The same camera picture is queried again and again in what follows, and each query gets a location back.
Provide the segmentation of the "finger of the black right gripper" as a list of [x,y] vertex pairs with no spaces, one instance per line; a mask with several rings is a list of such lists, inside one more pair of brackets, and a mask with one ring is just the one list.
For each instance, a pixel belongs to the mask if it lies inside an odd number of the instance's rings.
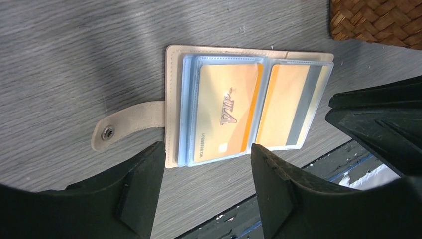
[[422,174],[421,76],[333,95],[325,120],[400,176]]

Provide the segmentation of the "woven wicker divided basket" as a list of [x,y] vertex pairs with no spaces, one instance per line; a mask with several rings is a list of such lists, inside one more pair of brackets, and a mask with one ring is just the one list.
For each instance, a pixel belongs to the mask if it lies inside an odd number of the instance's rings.
[[332,39],[422,48],[422,0],[332,0]]

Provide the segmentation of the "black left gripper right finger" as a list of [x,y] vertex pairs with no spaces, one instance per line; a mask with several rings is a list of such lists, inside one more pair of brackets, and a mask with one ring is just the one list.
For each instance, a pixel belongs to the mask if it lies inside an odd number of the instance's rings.
[[422,179],[403,177],[356,190],[312,175],[259,144],[251,149],[257,193],[274,180],[290,182],[297,207],[284,218],[271,209],[266,239],[419,239],[422,236]]

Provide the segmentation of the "beige leather card holder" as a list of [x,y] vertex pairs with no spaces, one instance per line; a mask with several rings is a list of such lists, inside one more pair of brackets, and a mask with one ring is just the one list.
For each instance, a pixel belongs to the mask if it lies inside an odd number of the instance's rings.
[[98,152],[144,129],[165,129],[167,168],[193,167],[251,152],[303,146],[333,69],[334,55],[170,45],[165,99],[100,120]]

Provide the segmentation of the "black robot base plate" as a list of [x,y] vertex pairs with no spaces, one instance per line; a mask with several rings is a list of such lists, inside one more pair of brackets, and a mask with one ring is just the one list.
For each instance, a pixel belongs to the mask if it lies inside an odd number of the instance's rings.
[[[349,186],[364,185],[360,180],[372,177],[383,163],[354,140],[312,161],[302,169],[332,183]],[[257,185],[257,193],[214,218],[179,235],[180,239],[262,239],[264,223],[272,216],[271,209],[284,218],[297,207],[289,193],[294,189],[290,182],[274,180]]]

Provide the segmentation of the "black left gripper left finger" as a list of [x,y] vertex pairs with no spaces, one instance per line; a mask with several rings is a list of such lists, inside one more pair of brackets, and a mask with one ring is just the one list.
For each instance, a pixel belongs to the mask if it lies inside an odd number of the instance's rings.
[[155,142],[132,158],[64,190],[0,187],[3,239],[148,239],[165,164]]

